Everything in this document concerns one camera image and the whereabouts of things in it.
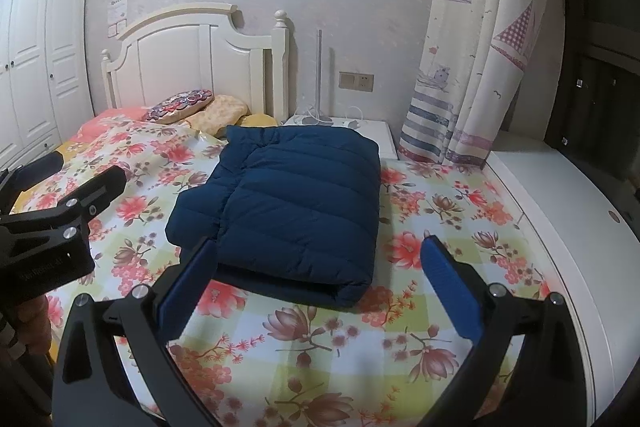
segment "blue puffer jacket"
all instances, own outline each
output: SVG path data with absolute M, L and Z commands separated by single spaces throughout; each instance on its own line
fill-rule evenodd
M 378 146 L 351 129 L 227 128 L 205 185 L 178 197 L 166 226 L 185 255 L 214 237 L 211 276 L 302 304 L 348 307 L 373 277 Z

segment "paper on wall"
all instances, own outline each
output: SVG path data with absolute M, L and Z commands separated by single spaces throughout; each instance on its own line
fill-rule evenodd
M 117 24 L 127 18 L 127 0 L 113 0 L 107 10 L 107 24 Z

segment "floral quilt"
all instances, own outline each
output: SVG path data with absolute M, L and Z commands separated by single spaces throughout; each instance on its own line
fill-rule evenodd
M 95 271 L 54 292 L 62 335 L 74 296 L 125 296 L 178 262 L 164 226 L 177 195 L 204 183 L 223 142 L 189 129 L 123 122 L 92 144 L 67 148 L 59 174 L 17 210 L 46 208 L 111 165 L 127 173 L 121 197 L 91 223 Z M 436 234 L 487 281 L 530 298 L 548 294 L 513 216 L 479 169 L 383 161 L 374 283 L 354 309 L 336 312 L 247 293 L 212 281 L 181 338 L 168 346 L 205 406 L 225 426 L 414 426 L 455 378 L 470 350 L 420 267 Z M 158 411 L 126 341 L 118 342 L 140 401 Z M 483 406 L 496 407 L 514 344 Z

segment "blue gripper pad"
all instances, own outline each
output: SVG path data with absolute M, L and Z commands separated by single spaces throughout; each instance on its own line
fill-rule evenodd
M 216 242 L 214 239 L 207 239 L 191 255 L 158 306 L 157 336 L 160 343 L 166 344 L 180 337 L 217 267 Z
M 430 236 L 422 242 L 420 262 L 456 332 L 476 345 L 484 331 L 482 310 L 451 264 L 456 261 L 434 236 Z

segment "wardrobe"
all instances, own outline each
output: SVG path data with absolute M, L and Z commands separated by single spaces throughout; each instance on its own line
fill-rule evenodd
M 55 149 L 93 117 L 84 0 L 0 0 L 0 169 Z

